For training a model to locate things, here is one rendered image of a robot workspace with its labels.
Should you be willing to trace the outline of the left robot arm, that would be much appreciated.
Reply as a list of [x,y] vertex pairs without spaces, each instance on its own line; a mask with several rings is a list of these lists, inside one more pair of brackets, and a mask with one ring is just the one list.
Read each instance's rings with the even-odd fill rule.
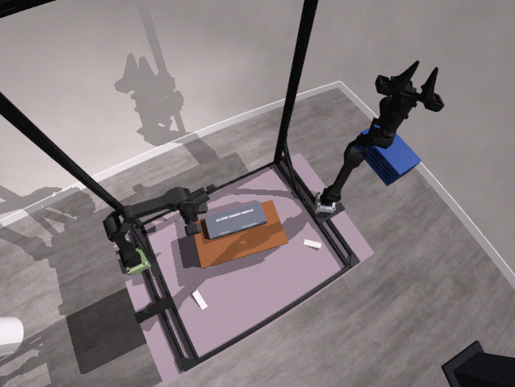
[[[380,101],[380,116],[379,118],[373,118],[372,124],[367,134],[358,135],[356,140],[350,142],[344,151],[344,165],[342,166],[335,182],[324,188],[323,194],[321,195],[320,202],[322,206],[333,206],[333,202],[338,202],[341,199],[341,189],[344,186],[347,178],[351,174],[353,168],[360,166],[361,162],[364,161],[368,154],[369,146],[376,146],[383,149],[387,149],[394,142],[394,137],[397,132],[397,128],[401,125],[402,121],[392,118],[387,113],[389,107],[389,101],[392,101],[396,96],[395,93],[390,97],[384,97]],[[385,115],[384,115],[385,113]],[[379,125],[380,124],[380,125]],[[374,127],[379,125],[380,128]],[[383,137],[383,138],[382,138]],[[371,143],[371,144],[369,144]],[[355,149],[356,145],[365,147],[366,153]],[[346,156],[346,157],[345,157]],[[328,201],[329,200],[329,201]]]

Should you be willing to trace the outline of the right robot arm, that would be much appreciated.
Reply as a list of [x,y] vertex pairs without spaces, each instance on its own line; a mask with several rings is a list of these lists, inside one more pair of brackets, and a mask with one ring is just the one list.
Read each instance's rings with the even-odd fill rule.
[[[119,248],[118,252],[124,268],[133,268],[142,263],[141,256],[138,251],[136,252],[133,242],[127,242],[124,240],[125,234],[130,230],[131,224],[136,219],[166,209],[175,212],[180,208],[179,211],[186,215],[192,211],[193,206],[194,216],[206,214],[208,211],[206,201],[208,200],[210,200],[210,198],[203,187],[192,193],[188,188],[175,187],[168,190],[166,194],[161,197],[153,198],[145,202],[140,202],[132,206],[123,206],[119,211],[113,211],[103,221],[103,224],[108,239],[112,242],[115,241]],[[195,205],[195,203],[197,204]],[[124,218],[122,223],[118,217],[121,215],[121,213]]]

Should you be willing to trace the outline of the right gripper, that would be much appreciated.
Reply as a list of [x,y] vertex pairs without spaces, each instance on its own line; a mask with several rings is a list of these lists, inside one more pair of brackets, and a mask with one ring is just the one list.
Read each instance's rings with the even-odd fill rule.
[[188,224],[185,226],[185,233],[187,236],[192,236],[201,232],[199,223],[195,223],[198,221],[198,217],[194,216],[194,207],[190,213],[184,215],[180,212],[180,214],[183,217],[185,224]]

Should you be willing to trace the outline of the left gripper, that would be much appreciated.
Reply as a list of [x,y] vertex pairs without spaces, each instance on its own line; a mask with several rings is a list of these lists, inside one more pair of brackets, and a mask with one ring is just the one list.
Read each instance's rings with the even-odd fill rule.
[[422,92],[420,94],[405,89],[418,65],[419,61],[416,61],[400,75],[391,76],[391,80],[383,75],[377,76],[375,82],[377,93],[385,96],[391,96],[393,93],[396,94],[394,99],[389,102],[389,107],[387,108],[387,113],[396,120],[402,121],[407,119],[411,109],[417,106],[417,101],[421,101],[426,109],[433,112],[439,112],[445,106],[441,97],[434,93],[438,67],[432,71],[426,83],[421,86]]

